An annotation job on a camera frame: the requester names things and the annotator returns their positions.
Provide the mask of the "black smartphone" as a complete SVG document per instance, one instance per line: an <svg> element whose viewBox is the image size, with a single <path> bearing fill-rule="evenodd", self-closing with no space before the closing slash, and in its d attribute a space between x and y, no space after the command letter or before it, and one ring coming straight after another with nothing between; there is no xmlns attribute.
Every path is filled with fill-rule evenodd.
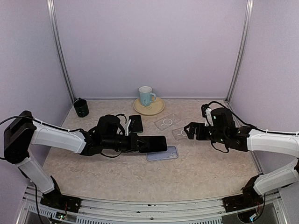
<svg viewBox="0 0 299 224"><path fill-rule="evenodd" d="M138 151L141 154L163 152L167 150L167 141L165 136L143 136L139 139L147 140L149 142L149 148L147 151Z"/></svg>

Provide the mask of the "lilac phone case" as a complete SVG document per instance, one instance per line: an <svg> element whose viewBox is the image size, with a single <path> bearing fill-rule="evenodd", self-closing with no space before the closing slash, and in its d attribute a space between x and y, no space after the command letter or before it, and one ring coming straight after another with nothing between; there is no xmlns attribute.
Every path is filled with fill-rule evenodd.
<svg viewBox="0 0 299 224"><path fill-rule="evenodd" d="M168 146L166 151L147 153L147 161L164 161L178 158L178 151L175 146Z"/></svg>

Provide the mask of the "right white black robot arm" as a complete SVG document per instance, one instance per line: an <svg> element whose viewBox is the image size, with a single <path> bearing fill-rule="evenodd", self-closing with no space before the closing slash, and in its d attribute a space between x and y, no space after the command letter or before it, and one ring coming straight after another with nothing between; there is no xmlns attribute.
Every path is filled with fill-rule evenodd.
<svg viewBox="0 0 299 224"><path fill-rule="evenodd" d="M252 177L242 189L239 203L249 207L263 195L273 189L291 185L299 180L299 134L280 133L259 130L257 127L245 124L236 127L234 115L228 108L211 109L202 106L205 123L191 122L184 127L184 132L191 140L209 141L212 145L220 143L227 150L242 152L272 152L295 157L289 164L267 173Z"/></svg>

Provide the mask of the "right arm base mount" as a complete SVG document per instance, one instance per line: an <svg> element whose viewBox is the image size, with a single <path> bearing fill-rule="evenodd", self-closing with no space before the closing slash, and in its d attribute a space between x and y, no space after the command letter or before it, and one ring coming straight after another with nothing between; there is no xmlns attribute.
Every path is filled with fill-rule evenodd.
<svg viewBox="0 0 299 224"><path fill-rule="evenodd" d="M243 210L263 203L263 197L257 194L253 187L244 188L242 193L239 195L223 198L223 204L226 212Z"/></svg>

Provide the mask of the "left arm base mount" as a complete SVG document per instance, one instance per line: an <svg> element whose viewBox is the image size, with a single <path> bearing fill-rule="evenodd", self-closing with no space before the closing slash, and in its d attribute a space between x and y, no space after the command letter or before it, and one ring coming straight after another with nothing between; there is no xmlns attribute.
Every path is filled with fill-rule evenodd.
<svg viewBox="0 0 299 224"><path fill-rule="evenodd" d="M40 203L48 207L78 213L82 199L63 194L43 194Z"/></svg>

